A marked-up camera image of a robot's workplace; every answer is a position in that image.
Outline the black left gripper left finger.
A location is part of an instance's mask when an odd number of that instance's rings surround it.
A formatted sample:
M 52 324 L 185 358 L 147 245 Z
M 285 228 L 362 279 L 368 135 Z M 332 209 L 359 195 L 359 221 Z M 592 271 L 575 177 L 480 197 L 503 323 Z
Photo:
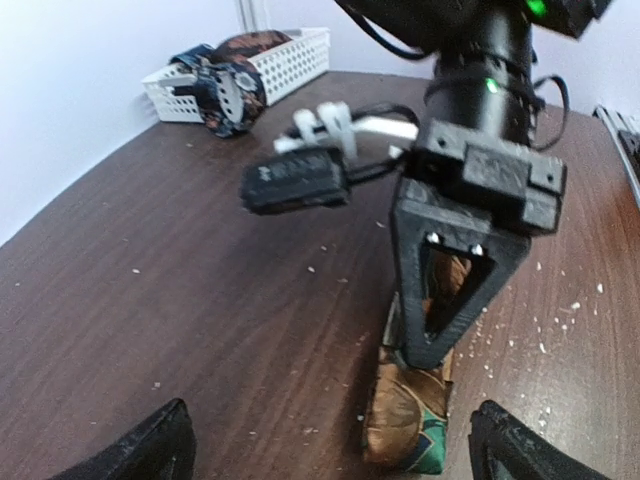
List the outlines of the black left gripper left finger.
M 96 455 L 56 479 L 191 479 L 195 434 L 184 400 L 174 398 Z

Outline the brown green patterned tie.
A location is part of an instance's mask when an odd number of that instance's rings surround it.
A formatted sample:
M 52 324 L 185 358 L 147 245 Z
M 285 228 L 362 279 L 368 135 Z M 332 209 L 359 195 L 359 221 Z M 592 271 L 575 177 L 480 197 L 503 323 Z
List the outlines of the brown green patterned tie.
M 432 370 L 408 366 L 400 348 L 400 313 L 395 294 L 364 415 L 363 458 L 395 471 L 440 475 L 446 463 L 454 352 Z

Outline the aluminium front rail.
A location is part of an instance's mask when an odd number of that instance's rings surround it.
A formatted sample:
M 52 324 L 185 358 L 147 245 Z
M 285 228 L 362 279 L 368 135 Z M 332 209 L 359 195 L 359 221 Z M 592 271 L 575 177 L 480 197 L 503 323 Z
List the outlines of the aluminium front rail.
M 636 205 L 639 205 L 639 115 L 623 115 L 597 105 L 593 116 L 600 119 L 609 131 L 621 157 Z

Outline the white perforated plastic basket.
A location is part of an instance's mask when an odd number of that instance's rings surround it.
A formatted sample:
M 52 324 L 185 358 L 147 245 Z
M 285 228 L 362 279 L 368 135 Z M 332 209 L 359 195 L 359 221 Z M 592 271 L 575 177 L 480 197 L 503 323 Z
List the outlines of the white perforated plastic basket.
M 268 30 L 200 44 L 142 80 L 163 122 L 205 123 L 231 137 L 329 70 L 330 30 Z

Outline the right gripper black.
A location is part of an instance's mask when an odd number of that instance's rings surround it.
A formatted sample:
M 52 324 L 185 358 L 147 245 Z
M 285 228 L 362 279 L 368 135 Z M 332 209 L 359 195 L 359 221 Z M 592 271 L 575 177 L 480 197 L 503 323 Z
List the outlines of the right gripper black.
M 567 166 L 440 120 L 423 126 L 412 152 L 413 172 L 430 185 L 400 178 L 391 211 L 402 347 L 410 366 L 435 368 L 529 254 L 531 239 L 513 232 L 557 232 Z M 427 313 L 437 252 L 469 260 L 471 271 L 443 311 Z

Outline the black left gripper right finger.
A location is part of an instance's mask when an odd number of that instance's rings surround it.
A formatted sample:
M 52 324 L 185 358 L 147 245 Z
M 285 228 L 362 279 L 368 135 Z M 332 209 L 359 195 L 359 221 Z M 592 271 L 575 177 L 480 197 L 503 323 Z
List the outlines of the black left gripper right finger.
M 493 400 L 484 401 L 470 422 L 468 444 L 475 479 L 607 479 L 555 448 Z

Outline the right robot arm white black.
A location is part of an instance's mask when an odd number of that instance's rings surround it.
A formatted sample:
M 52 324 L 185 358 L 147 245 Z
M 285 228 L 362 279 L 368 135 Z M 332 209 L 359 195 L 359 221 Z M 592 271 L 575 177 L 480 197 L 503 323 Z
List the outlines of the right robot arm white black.
M 425 114 L 391 210 L 396 303 L 363 431 L 367 461 L 438 475 L 446 459 L 455 345 L 526 259 L 556 233 L 565 164 L 536 140 L 544 101 L 532 29 L 579 38 L 603 1 L 344 1 L 371 38 L 435 58 Z

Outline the brown patterned tie in basket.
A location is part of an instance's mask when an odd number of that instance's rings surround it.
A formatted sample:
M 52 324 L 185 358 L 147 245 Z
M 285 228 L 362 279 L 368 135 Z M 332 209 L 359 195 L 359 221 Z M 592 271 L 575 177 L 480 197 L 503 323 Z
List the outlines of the brown patterned tie in basket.
M 249 32 L 230 37 L 212 53 L 211 62 L 241 63 L 288 43 L 292 38 L 278 30 Z

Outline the navy floral tie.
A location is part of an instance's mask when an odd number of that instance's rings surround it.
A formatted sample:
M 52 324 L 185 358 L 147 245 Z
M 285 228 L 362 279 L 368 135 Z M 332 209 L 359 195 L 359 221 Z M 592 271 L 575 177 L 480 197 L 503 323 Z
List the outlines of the navy floral tie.
M 169 63 L 196 77 L 181 93 L 194 97 L 207 129 L 220 138 L 232 138 L 254 126 L 267 107 L 266 92 L 261 74 L 249 59 L 213 64 L 216 48 L 200 44 L 173 56 Z

